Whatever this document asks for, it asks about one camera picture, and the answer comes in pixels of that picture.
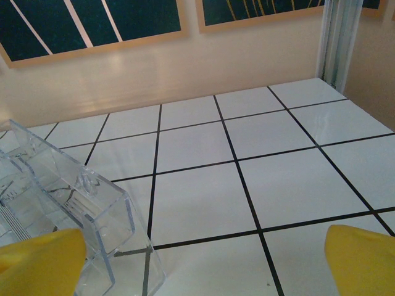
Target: transparent plastic box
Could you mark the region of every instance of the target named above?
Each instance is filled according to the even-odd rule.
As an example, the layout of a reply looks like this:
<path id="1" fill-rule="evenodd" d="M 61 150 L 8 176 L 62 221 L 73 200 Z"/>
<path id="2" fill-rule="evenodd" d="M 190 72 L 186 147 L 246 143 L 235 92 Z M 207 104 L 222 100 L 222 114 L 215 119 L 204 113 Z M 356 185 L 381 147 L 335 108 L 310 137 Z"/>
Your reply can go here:
<path id="1" fill-rule="evenodd" d="M 136 203 L 123 189 L 18 123 L 0 126 L 0 246 L 81 229 L 77 296 L 153 295 L 165 274 Z"/>

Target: tile floor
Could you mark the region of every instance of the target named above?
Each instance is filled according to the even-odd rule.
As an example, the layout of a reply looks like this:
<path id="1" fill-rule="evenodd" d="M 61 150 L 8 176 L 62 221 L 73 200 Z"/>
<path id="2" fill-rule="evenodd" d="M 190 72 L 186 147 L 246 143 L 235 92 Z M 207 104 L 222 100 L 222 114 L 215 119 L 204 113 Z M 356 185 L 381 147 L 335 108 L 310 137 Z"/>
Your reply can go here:
<path id="1" fill-rule="evenodd" d="M 329 225 L 394 235 L 394 133 L 317 78 L 32 131 L 137 201 L 158 296 L 337 295 Z"/>

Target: beige wall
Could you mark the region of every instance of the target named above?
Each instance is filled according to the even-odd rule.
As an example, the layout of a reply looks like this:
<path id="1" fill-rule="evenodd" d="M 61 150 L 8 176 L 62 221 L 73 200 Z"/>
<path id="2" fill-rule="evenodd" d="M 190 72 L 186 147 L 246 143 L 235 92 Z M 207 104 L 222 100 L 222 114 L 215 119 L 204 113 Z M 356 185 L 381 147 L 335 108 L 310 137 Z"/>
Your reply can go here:
<path id="1" fill-rule="evenodd" d="M 383 19 L 362 17 L 345 95 L 395 130 L 395 0 Z"/>
<path id="2" fill-rule="evenodd" d="M 0 61 L 0 120 L 34 126 L 312 78 L 321 15 L 9 70 Z"/>

